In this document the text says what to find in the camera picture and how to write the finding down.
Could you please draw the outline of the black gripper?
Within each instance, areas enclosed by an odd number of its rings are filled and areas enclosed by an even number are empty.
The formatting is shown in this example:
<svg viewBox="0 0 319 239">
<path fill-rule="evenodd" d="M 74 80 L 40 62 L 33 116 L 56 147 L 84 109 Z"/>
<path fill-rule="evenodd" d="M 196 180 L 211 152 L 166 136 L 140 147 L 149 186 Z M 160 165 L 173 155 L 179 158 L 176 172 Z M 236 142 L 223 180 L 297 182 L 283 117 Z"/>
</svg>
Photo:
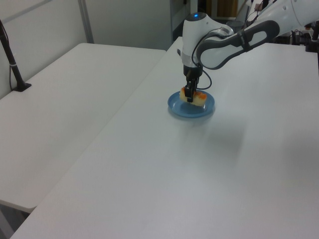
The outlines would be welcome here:
<svg viewBox="0 0 319 239">
<path fill-rule="evenodd" d="M 189 103 L 193 102 L 194 91 L 197 91 L 199 78 L 202 75 L 201 67 L 183 66 L 183 74 L 186 76 L 186 86 L 184 87 L 184 94 Z"/>
</svg>

